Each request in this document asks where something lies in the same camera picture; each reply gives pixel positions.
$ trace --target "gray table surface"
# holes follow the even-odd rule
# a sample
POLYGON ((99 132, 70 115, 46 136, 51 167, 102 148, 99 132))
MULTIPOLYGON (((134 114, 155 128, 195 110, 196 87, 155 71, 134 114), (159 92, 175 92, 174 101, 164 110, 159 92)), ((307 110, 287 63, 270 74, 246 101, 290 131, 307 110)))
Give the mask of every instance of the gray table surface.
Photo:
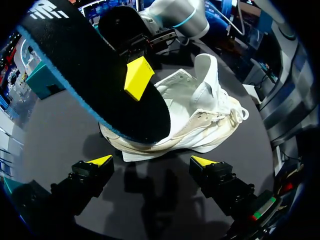
POLYGON ((112 154, 115 173, 100 197, 93 198, 76 217, 78 224, 124 240, 222 237, 233 220, 213 199, 206 199, 189 176, 190 156, 229 163, 239 178, 255 185, 255 193, 259 194, 272 190, 272 151, 258 110, 226 64, 202 43, 179 48, 172 44, 170 53, 159 56, 162 70, 156 70, 152 81, 179 68, 194 76, 197 54, 216 56, 221 86, 250 114, 223 144, 205 154, 176 150, 159 159, 126 163, 121 152, 100 136, 97 121, 63 91, 39 100, 33 109, 23 149, 24 181, 34 179, 50 190, 51 183, 68 176, 74 163, 112 154))

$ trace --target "white sole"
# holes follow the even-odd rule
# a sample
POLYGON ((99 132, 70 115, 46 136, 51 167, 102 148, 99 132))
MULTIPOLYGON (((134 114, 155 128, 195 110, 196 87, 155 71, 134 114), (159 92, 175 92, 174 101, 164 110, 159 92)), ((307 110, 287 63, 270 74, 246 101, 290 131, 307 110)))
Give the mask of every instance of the white sole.
MULTIPOLYGON (((213 149, 215 149, 219 145, 220 145, 220 143, 212 145, 212 146, 199 146, 199 147, 191 147, 191 148, 187 148, 187 149, 204 154, 204 153, 212 151, 213 149)), ((145 161, 145 160, 150 160, 150 159, 155 159, 155 158, 161 157, 170 151, 171 150, 162 151, 162 152, 158 152, 158 153, 150 153, 148 155, 140 155, 140 154, 128 153, 128 152, 123 151, 122 156, 123 156, 123 161, 125 161, 127 163, 139 162, 139 161, 145 161)))

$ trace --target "sneaker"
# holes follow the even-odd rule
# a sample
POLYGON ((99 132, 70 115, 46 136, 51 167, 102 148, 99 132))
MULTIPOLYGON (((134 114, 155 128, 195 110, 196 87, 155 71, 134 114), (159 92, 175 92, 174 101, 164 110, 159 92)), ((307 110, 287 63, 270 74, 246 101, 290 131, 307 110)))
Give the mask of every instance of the sneaker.
POLYGON ((102 135, 122 151, 125 162, 149 160, 176 149, 207 153, 235 132, 249 112, 223 90, 218 80, 217 59, 200 54, 194 61, 197 78, 183 69, 155 84, 168 106, 171 129, 155 144, 124 139, 99 124, 102 135))

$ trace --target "blue insole edge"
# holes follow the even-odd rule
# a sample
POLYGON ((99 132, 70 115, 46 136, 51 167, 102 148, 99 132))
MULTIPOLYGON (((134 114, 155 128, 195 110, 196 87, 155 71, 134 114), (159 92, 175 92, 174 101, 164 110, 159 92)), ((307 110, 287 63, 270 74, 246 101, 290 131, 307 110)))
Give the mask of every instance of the blue insole edge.
POLYGON ((136 139, 129 137, 127 135, 122 134, 119 130, 113 128, 109 123, 107 123, 97 112, 95 112, 84 100, 83 98, 78 95, 78 93, 75 91, 75 89, 70 85, 67 79, 61 74, 61 72, 53 65, 53 63, 50 61, 50 59, 41 51, 38 44, 33 40, 31 35, 28 33, 27 30, 25 30, 21 25, 18 25, 17 28, 18 32, 21 33, 21 35, 27 40, 27 42, 30 44, 30 46, 33 48, 33 50, 36 51, 36 53, 39 55, 41 60, 45 63, 45 65, 49 68, 49 70, 52 72, 52 74, 58 79, 58 81, 65 87, 66 90, 68 90, 80 103, 84 109, 86 109, 98 122, 106 126, 108 129, 110 129, 112 132, 117 134, 120 137, 123 137, 125 139, 128 139, 133 142, 138 142, 136 139))

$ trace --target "printed logo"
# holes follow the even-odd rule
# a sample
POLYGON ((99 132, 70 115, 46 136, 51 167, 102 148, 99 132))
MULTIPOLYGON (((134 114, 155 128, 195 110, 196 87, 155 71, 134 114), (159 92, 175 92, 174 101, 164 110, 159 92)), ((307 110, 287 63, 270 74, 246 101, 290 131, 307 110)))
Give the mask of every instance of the printed logo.
POLYGON ((65 14, 63 11, 54 11, 57 6, 51 3, 48 0, 40 0, 37 1, 32 8, 28 11, 30 17, 33 19, 61 19, 62 17, 68 19, 68 15, 65 14))

